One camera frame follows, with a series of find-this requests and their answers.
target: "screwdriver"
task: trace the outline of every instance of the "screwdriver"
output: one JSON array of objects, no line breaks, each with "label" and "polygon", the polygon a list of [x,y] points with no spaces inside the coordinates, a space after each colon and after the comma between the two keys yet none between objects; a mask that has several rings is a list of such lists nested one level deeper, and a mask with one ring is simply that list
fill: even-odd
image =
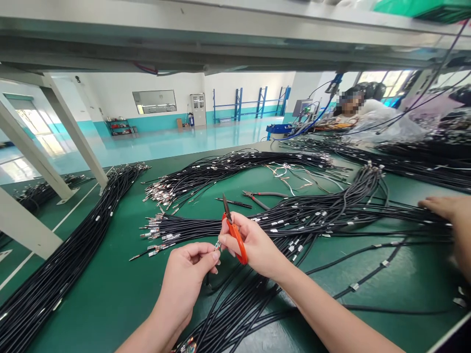
[{"label": "screwdriver", "polygon": [[[223,201],[221,198],[214,198],[215,200],[219,200],[219,201]],[[252,208],[251,205],[247,205],[246,203],[241,203],[241,202],[237,202],[237,201],[231,201],[231,200],[226,200],[227,203],[231,203],[231,204],[234,204],[234,205],[237,205],[237,206],[242,206],[242,207],[245,207],[245,208]]]}]

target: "shiny floor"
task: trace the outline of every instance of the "shiny floor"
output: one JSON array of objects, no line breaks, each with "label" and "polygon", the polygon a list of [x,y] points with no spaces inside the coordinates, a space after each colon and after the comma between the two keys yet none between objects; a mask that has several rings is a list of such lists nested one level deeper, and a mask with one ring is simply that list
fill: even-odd
[{"label": "shiny floor", "polygon": [[[162,130],[135,136],[100,136],[84,132],[102,167],[150,159],[237,147],[267,136],[269,124],[281,124],[283,117],[246,120],[216,126]],[[34,140],[59,174],[88,170],[68,134],[38,135]],[[0,149],[0,185],[40,177],[16,147]]]}]

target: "door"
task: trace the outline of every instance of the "door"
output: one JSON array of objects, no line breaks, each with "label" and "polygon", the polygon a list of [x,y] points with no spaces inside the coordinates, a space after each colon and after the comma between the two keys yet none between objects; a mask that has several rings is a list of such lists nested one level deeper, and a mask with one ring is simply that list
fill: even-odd
[{"label": "door", "polygon": [[193,116],[195,118],[195,126],[206,125],[206,104],[205,94],[199,93],[190,95],[191,106],[193,107]]},{"label": "door", "polygon": [[44,121],[43,117],[39,114],[32,101],[8,99],[17,111],[23,123],[35,135],[50,134],[51,130]]}]

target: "forearm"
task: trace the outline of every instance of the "forearm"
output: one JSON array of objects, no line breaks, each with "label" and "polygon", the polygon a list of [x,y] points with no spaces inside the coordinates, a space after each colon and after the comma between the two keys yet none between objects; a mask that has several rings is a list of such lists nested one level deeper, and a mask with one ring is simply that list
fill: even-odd
[{"label": "forearm", "polygon": [[169,353],[182,329],[158,304],[151,315],[121,345],[116,353]]},{"label": "forearm", "polygon": [[402,350],[365,324],[294,265],[275,278],[330,353],[397,353]]},{"label": "forearm", "polygon": [[452,223],[456,261],[468,283],[471,283],[471,218],[458,215],[452,219]]}]

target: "hand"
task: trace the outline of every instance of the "hand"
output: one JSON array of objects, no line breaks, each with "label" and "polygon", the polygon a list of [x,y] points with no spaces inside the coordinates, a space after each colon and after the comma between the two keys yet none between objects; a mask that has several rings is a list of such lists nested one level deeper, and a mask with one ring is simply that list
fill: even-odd
[{"label": "hand", "polygon": [[[257,222],[251,221],[237,212],[231,212],[231,217],[233,223],[239,227],[250,267],[262,276],[276,281],[286,266],[291,264],[289,260],[278,250]],[[221,249],[228,248],[232,256],[235,256],[235,252],[240,255],[237,240],[228,233],[229,227],[224,219],[218,238],[223,244]]]},{"label": "hand", "polygon": [[419,207],[430,211],[453,222],[457,217],[471,216],[471,196],[461,197],[427,197],[419,201]]},{"label": "hand", "polygon": [[192,243],[173,250],[154,311],[159,316],[168,315],[166,320],[171,318],[183,330],[191,320],[205,275],[217,274],[220,256],[210,243]]}]

